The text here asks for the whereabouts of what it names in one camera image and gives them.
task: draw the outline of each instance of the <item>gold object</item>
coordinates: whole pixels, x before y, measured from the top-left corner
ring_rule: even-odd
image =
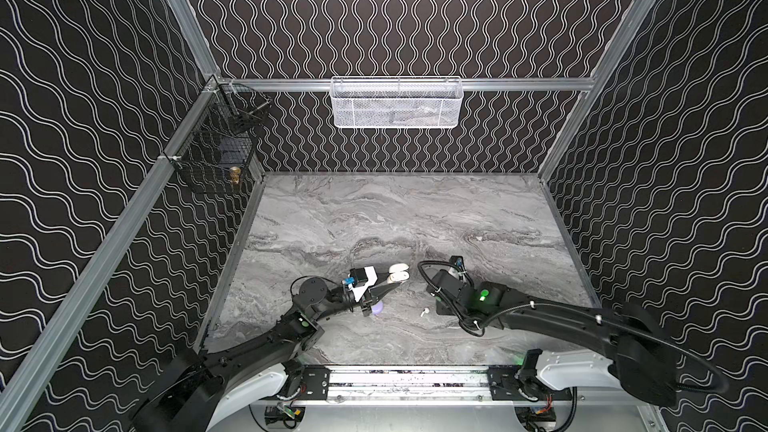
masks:
[[[242,172],[242,169],[238,166],[230,167],[230,182],[233,186],[239,186],[240,185],[240,173]]]

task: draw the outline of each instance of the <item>wavy line pattern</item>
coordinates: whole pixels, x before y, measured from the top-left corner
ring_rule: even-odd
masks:
[[[253,92],[238,87],[247,106]],[[283,92],[259,130],[271,172],[531,172],[547,155],[578,92],[466,93],[450,130],[352,130],[333,125],[328,94]]]
[[[0,390],[202,84],[165,0],[0,0]]]
[[[129,430],[142,393],[194,344],[247,199],[168,183],[24,430]]]
[[[768,430],[767,17],[658,0],[550,182],[602,302],[642,304],[733,380],[663,410],[675,432]]]
[[[222,73],[583,77],[632,0],[190,0]]]

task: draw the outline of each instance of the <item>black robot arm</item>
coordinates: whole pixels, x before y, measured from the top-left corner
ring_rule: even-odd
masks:
[[[438,268],[437,273],[430,276],[427,266]],[[616,312],[554,302],[495,282],[475,286],[459,256],[450,262],[420,262],[418,270],[428,284],[427,291],[436,296],[437,313],[455,315],[468,333],[481,336],[486,327],[523,329],[580,345],[606,358],[607,373],[629,394],[649,404],[674,405],[678,390],[721,394],[727,389],[727,379],[719,369],[671,341],[636,304],[624,304]],[[547,383],[542,377],[544,364],[536,369],[541,353],[538,349],[528,352],[518,377],[520,389],[533,397],[541,397],[545,389],[542,383]],[[711,372],[714,384],[700,387],[677,382],[680,354]],[[550,373],[556,368],[554,364],[546,366]]]
[[[323,332],[318,320],[356,308],[370,314],[376,303],[408,279],[406,268],[395,273],[352,269],[334,288],[322,278],[308,278],[271,330],[213,354],[181,351],[149,388],[131,418],[133,426],[137,432],[205,432],[229,390],[311,348]]]

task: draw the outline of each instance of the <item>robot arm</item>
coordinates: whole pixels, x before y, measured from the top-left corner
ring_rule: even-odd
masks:
[[[433,276],[426,266],[441,268]],[[672,406],[678,390],[716,392],[727,389],[722,372],[698,355],[676,345],[653,318],[636,304],[621,312],[584,308],[524,294],[504,284],[475,284],[459,256],[450,262],[424,261],[419,273],[437,301],[437,313],[455,315],[468,333],[481,336],[486,327],[523,329],[580,345],[588,350],[552,353],[529,350],[513,387],[540,399],[546,390],[592,386],[623,388],[649,404]],[[714,375],[715,385],[700,387],[676,381],[680,354]]]
[[[271,330],[215,354],[181,351],[149,388],[131,418],[136,431],[205,432],[223,396],[311,348],[323,332],[317,323],[320,319],[356,308],[369,315],[374,305],[408,279],[407,269],[404,264],[393,265],[389,272],[355,268],[334,288],[325,279],[308,278],[293,295],[290,310]],[[277,387],[282,387],[285,375],[274,375],[278,377]],[[258,398],[251,396],[247,403]]]

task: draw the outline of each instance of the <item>wire basket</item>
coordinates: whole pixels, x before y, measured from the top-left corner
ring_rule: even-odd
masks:
[[[222,113],[228,117],[227,123],[235,134],[260,126],[272,107],[271,98],[246,86],[222,84],[220,90],[224,102],[216,106],[226,108]]]
[[[336,76],[330,97],[341,129],[452,129],[464,91],[459,77]]]
[[[184,183],[199,194],[250,194],[257,123],[217,97],[187,137],[184,153],[171,161]]]

